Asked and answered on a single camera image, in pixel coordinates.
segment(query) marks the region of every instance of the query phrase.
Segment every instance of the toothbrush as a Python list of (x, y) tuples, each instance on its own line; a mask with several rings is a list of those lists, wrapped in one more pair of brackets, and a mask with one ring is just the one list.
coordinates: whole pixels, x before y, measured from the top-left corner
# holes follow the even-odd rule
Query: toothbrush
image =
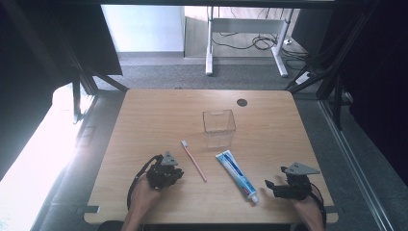
[(181, 141), (181, 144), (184, 147), (184, 150), (186, 150), (187, 154), (190, 156), (190, 159), (192, 160), (192, 162), (194, 163), (195, 167), (197, 167), (198, 172), (201, 175), (201, 178), (203, 178), (204, 182), (207, 182), (207, 178), (205, 178), (204, 173), (201, 171), (200, 166), (198, 165), (198, 163), (195, 161), (194, 157), (192, 156), (192, 154), (190, 153), (190, 151), (187, 149), (187, 142), (186, 141)]

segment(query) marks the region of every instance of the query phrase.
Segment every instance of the toothpaste cap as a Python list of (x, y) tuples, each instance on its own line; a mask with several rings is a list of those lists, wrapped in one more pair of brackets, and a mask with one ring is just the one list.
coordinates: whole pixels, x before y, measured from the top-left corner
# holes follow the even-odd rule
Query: toothpaste cap
[(252, 201), (256, 204), (258, 203), (259, 199), (256, 197), (256, 195), (252, 196)]

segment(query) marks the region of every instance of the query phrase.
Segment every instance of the bright light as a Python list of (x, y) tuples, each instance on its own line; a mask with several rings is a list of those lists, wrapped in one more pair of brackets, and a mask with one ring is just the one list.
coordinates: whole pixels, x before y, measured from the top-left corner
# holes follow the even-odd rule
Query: bright light
[(72, 160), (81, 121), (73, 124), (72, 90), (54, 92), (53, 105), (0, 182), (0, 230), (30, 230), (60, 172)]

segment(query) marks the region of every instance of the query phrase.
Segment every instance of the hole in table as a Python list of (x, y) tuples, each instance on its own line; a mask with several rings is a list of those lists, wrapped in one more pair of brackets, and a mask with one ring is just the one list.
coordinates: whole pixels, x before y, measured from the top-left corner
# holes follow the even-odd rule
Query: hole in table
[(246, 105), (248, 105), (248, 102), (246, 101), (246, 99), (239, 99), (237, 100), (237, 104), (241, 107), (245, 107)]

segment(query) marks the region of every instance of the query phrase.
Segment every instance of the wall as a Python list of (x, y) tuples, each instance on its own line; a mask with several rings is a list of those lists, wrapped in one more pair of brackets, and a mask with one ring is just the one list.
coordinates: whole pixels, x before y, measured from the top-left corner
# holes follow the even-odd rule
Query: wall
[(184, 7), (102, 6), (116, 52), (184, 50)]

